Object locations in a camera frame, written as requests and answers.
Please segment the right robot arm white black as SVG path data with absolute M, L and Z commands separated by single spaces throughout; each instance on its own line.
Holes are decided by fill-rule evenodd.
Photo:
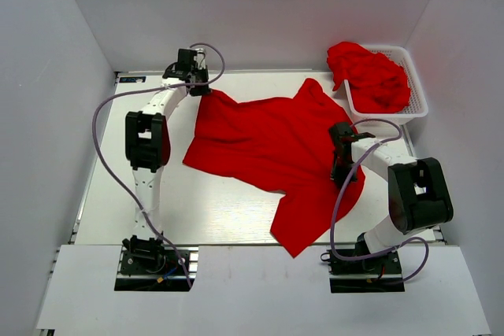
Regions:
M 417 234 L 454 217 L 454 207 L 442 166 L 433 157 L 417 159 L 392 149 L 388 143 L 402 137 L 401 128 L 389 120 L 398 135 L 379 140 L 358 133 L 352 124 L 337 123 L 328 129 L 335 148 L 331 179 L 339 189 L 330 221 L 332 255 L 342 261 L 357 262 L 367 272 L 384 262 L 384 255 L 417 240 Z M 345 257 L 335 247 L 335 222 L 345 192 L 357 180 L 357 170 L 365 166 L 387 181 L 388 215 L 356 243 L 356 256 Z

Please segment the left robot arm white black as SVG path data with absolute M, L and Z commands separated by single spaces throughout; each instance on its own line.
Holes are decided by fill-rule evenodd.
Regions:
M 125 117 L 125 154 L 139 201 L 133 231 L 138 238 L 163 239 L 161 177 L 171 154 L 168 120 L 187 96 L 210 94 L 208 81 L 206 49 L 196 45 L 180 49 L 177 61 L 161 77 L 162 88 L 141 110 Z

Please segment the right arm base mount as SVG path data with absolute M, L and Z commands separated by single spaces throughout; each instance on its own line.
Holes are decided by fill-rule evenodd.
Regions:
M 360 261 L 345 261 L 328 249 L 321 254 L 328 265 L 332 294 L 403 293 L 402 266 L 397 252 Z

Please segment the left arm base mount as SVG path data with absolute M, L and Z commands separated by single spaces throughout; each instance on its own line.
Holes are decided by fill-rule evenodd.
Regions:
M 116 292 L 181 292 L 187 293 L 196 278 L 198 250 L 180 250 L 178 258 L 172 249 L 153 253 L 122 249 L 114 283 Z

